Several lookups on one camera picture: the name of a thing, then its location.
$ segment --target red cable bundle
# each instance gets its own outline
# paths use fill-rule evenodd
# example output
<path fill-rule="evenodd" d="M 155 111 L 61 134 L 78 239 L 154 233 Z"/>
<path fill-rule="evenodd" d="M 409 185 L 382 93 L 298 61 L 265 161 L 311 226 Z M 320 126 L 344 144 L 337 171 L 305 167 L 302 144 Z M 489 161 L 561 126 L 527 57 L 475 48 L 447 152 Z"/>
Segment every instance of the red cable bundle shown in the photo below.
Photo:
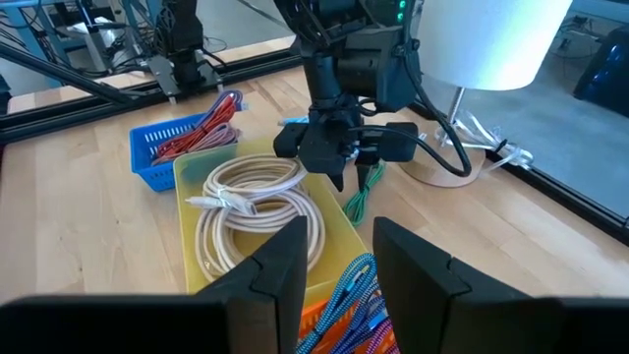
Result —
<path fill-rule="evenodd" d="M 238 99 L 230 94 L 221 95 L 218 99 L 222 99 L 218 107 L 210 109 L 196 128 L 159 146 L 153 165 L 173 160 L 187 152 L 231 144 L 238 138 L 239 132 L 228 124 L 238 110 Z"/>

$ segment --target white power cord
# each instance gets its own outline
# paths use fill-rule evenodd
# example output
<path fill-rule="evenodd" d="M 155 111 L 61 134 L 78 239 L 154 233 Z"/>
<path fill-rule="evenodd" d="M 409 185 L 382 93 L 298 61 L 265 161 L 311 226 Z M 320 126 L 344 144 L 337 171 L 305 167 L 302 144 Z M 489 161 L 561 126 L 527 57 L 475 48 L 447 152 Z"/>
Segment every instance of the white power cord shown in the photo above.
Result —
<path fill-rule="evenodd" d="M 507 163 L 526 170 L 532 168 L 534 161 L 532 153 L 502 139 L 497 129 L 488 132 L 472 113 L 465 111 L 465 114 L 459 114 L 453 126 L 461 138 L 464 148 L 481 148 L 497 151 L 502 157 L 500 161 L 488 167 L 485 172 L 494 170 Z M 444 137 L 443 129 L 437 129 L 434 136 L 436 139 L 440 141 L 444 139 L 446 144 L 452 145 L 452 141 Z"/>
<path fill-rule="evenodd" d="M 297 160 L 271 153 L 239 157 L 214 169 L 203 184 L 203 197 L 187 202 L 202 207 L 195 247 L 201 271 L 209 281 L 240 263 L 234 231 L 275 233 L 295 216 L 308 217 L 308 271 L 325 243 L 323 216 L 301 186 L 308 172 Z M 211 237 L 213 250 L 208 247 Z"/>

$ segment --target white lamp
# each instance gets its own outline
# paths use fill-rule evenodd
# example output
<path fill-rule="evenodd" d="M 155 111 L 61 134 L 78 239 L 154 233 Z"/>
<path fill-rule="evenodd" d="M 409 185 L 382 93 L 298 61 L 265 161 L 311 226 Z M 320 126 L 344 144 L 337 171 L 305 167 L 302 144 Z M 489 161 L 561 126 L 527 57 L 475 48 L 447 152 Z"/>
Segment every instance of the white lamp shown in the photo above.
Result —
<path fill-rule="evenodd" d="M 572 0 L 426 0 L 420 18 L 420 62 L 424 74 L 457 87 L 448 111 L 454 122 L 465 89 L 519 89 L 535 78 Z M 453 148 L 429 135 L 427 143 L 450 163 Z M 485 152 L 468 149 L 473 173 L 459 178 L 418 151 L 403 168 L 441 187 L 466 185 L 478 177 Z"/>

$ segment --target blue plastic basket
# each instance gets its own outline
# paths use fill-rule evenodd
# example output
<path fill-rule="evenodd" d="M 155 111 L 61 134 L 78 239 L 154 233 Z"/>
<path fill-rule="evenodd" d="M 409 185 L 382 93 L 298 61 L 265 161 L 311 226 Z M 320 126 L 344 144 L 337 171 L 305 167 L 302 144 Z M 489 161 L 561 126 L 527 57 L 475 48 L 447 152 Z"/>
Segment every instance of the blue plastic basket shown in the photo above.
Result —
<path fill-rule="evenodd" d="M 131 170 L 141 175 L 153 191 L 163 192 L 175 188 L 172 161 L 156 166 L 151 165 L 157 148 L 172 137 L 194 129 L 204 114 L 200 113 L 186 118 L 137 127 L 129 132 Z"/>

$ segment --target green wire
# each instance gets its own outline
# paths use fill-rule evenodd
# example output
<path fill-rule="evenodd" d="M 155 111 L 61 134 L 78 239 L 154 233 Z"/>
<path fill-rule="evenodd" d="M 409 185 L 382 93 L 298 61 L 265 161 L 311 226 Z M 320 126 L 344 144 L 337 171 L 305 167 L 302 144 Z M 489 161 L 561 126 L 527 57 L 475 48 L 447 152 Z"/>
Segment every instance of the green wire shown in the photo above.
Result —
<path fill-rule="evenodd" d="M 345 212 L 347 217 L 349 217 L 354 227 L 359 226 L 365 220 L 367 198 L 370 194 L 370 190 L 380 179 L 382 179 L 383 174 L 384 163 L 381 162 L 375 169 L 372 170 L 372 172 L 370 172 L 365 189 L 354 195 L 354 197 L 352 197 L 352 199 L 343 207 L 343 212 Z"/>

